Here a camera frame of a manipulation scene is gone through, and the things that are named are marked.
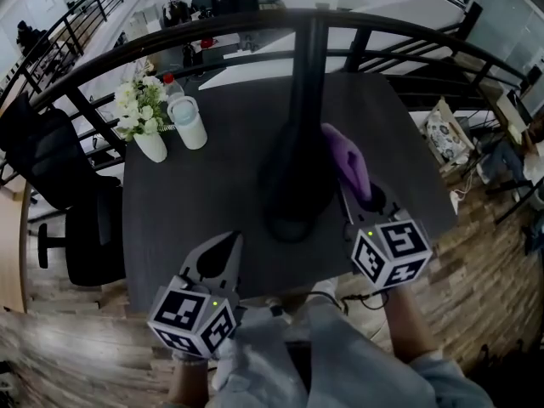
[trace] white flower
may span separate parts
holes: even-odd
[[[144,130],[147,134],[157,133],[159,123],[156,118],[151,118],[149,121],[145,122]]]
[[[116,102],[118,106],[126,106],[128,102],[136,99],[136,93],[132,83],[123,83],[116,89]]]
[[[145,76],[145,77],[142,79],[142,83],[143,83],[145,86],[157,86],[157,87],[162,87],[161,81],[160,81],[158,78],[153,77],[153,76]]]
[[[127,105],[125,106],[124,112],[125,112],[124,113],[125,115],[136,116],[140,118],[140,113],[138,109],[138,101],[136,99],[129,101]]]
[[[166,101],[168,99],[168,95],[165,86],[161,83],[161,86],[157,86],[157,88],[159,93],[159,102]]]
[[[153,117],[153,108],[150,105],[145,105],[144,107],[142,107],[142,118],[148,121],[152,117]]]
[[[134,116],[121,116],[119,118],[119,127],[123,128],[135,128],[139,125],[139,121],[137,117]]]

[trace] office desk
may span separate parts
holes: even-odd
[[[127,147],[123,188],[123,245],[130,303],[146,311],[159,286],[179,272],[188,252],[225,231],[241,230],[242,298],[273,294],[352,270],[337,197],[310,237],[279,243],[263,226],[257,172],[286,121],[291,78],[236,83],[200,91],[196,100],[208,133],[187,150],[177,132],[163,134],[168,156],[147,159]],[[456,223],[438,168],[408,111],[381,75],[328,74],[322,121],[363,151],[373,178],[422,221],[431,239]],[[372,222],[372,217],[365,217]]]
[[[26,216],[30,186],[15,198],[0,190],[0,306],[26,313]]]
[[[240,35],[238,33],[229,33],[228,35],[220,35],[214,38],[215,43],[208,48],[201,47],[201,41],[194,41],[191,43],[196,53],[200,53],[202,50],[213,50],[214,48],[228,47],[229,45],[238,45],[240,43]]]

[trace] person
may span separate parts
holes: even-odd
[[[38,29],[32,29],[31,26],[28,26],[24,21],[21,21],[17,25],[17,44],[21,48],[21,53],[23,56],[27,57],[34,47],[38,44],[46,31],[39,31]],[[40,46],[31,56],[31,62],[36,61],[37,58],[42,56],[48,49],[49,41],[46,41],[42,46]]]
[[[211,402],[207,360],[174,354],[162,408],[493,406],[455,361],[443,357],[409,287],[388,290],[384,305],[393,356],[343,318],[329,299],[336,284],[318,283],[291,325],[275,307],[249,309],[234,338],[218,349]]]
[[[476,172],[484,184],[493,181],[503,164],[512,173],[514,181],[536,183],[544,177],[544,114],[540,114],[523,133],[521,153],[506,140],[499,142],[494,150],[476,165]]]

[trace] wooden floor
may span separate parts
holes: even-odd
[[[510,195],[488,199],[479,181],[461,204],[459,226],[434,245],[436,257],[412,288],[445,352],[470,369],[480,347],[504,354],[518,339],[532,342],[541,328],[544,287],[541,263],[526,258],[520,226],[525,208],[496,228]],[[62,230],[62,219],[57,219]],[[41,407],[150,407],[166,395],[172,373],[169,352],[145,325],[126,313],[123,282],[103,289],[73,286],[61,250],[50,252],[50,269],[37,265],[36,238],[29,238],[28,276],[36,300],[100,301],[101,310],[0,312],[0,357],[7,356],[25,386],[25,405]],[[338,296],[367,292],[362,276],[345,275]],[[375,298],[369,305],[376,306]],[[382,310],[350,305],[351,321],[390,349]]]

